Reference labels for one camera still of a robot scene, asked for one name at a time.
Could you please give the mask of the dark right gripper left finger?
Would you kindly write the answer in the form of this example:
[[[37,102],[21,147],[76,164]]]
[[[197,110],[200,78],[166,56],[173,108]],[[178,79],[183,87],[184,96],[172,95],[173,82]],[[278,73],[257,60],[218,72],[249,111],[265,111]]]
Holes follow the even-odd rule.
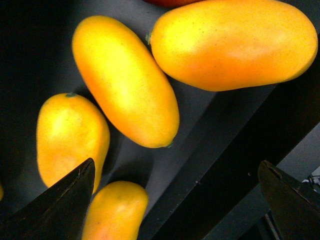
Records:
[[[76,240],[92,198],[95,163],[88,158],[0,223],[2,240]]]

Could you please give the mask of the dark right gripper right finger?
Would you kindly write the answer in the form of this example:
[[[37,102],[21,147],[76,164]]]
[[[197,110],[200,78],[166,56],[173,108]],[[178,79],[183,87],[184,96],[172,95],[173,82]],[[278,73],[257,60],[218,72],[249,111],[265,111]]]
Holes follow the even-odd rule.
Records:
[[[257,175],[282,239],[318,240],[320,194],[266,160],[259,164]]]

